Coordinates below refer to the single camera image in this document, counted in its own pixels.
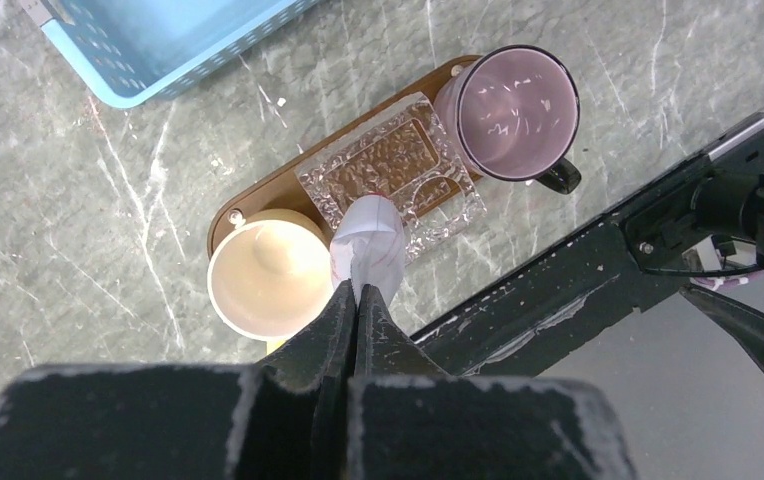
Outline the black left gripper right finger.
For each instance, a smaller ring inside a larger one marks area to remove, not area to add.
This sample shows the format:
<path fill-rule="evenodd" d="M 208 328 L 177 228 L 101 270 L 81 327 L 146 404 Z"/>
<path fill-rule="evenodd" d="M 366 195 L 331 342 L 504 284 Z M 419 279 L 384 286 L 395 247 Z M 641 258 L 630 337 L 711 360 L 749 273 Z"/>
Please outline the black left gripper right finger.
<path fill-rule="evenodd" d="M 379 290 L 361 294 L 348 383 L 349 479 L 634 479 L 605 394 L 577 380 L 390 373 L 370 363 L 397 330 Z"/>

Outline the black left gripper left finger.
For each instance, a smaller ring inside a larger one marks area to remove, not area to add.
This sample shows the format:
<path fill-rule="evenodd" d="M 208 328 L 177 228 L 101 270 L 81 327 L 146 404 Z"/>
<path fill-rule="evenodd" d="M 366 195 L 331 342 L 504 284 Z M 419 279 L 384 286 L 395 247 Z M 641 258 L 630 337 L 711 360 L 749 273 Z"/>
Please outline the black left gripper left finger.
<path fill-rule="evenodd" d="M 0 393 L 0 479 L 337 479 L 343 282 L 305 330 L 254 364 L 46 364 Z"/>

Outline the yellow mug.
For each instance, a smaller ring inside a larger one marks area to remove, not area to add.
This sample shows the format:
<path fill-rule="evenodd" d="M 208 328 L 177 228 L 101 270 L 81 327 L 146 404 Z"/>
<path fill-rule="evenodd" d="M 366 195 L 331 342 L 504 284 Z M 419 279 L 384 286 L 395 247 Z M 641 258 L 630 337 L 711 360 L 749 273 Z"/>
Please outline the yellow mug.
<path fill-rule="evenodd" d="M 233 210 L 229 222 L 209 261 L 210 301 L 224 324 L 271 354 L 332 297 L 331 255 L 320 228 L 293 210 Z"/>

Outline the brown oval wooden tray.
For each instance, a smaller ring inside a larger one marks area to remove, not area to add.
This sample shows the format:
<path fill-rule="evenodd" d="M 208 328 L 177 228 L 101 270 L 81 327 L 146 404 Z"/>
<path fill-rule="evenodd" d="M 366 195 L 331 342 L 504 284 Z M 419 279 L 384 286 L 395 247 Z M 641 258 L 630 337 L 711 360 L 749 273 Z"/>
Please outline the brown oval wooden tray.
<path fill-rule="evenodd" d="M 231 233 L 233 225 L 229 221 L 229 214 L 232 210 L 243 214 L 256 214 L 268 209 L 294 210 L 315 222 L 322 230 L 324 240 L 330 241 L 333 230 L 302 188 L 294 173 L 295 168 L 410 94 L 422 93 L 431 100 L 435 99 L 440 89 L 454 77 L 453 70 L 456 67 L 464 68 L 478 59 L 478 55 L 470 54 L 447 61 L 231 198 L 218 210 L 211 222 L 206 240 L 207 256 L 211 257 Z"/>

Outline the purple mug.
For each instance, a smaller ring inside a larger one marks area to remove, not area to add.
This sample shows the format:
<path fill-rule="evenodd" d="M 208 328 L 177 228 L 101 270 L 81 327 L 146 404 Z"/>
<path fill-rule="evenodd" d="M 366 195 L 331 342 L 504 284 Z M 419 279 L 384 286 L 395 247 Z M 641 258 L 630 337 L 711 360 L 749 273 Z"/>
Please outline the purple mug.
<path fill-rule="evenodd" d="M 554 54 L 531 45 L 501 47 L 449 80 L 433 107 L 469 171 L 537 181 L 563 195 L 581 183 L 566 158 L 580 125 L 579 93 Z"/>

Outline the light blue plastic basket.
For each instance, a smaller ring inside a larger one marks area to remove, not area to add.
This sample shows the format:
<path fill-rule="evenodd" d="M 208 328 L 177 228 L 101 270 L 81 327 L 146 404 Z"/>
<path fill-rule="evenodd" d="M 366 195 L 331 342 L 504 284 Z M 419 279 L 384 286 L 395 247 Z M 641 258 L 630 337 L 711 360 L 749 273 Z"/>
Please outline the light blue plastic basket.
<path fill-rule="evenodd" d="M 91 92 L 171 100 L 312 7 L 300 1 L 24 1 Z"/>

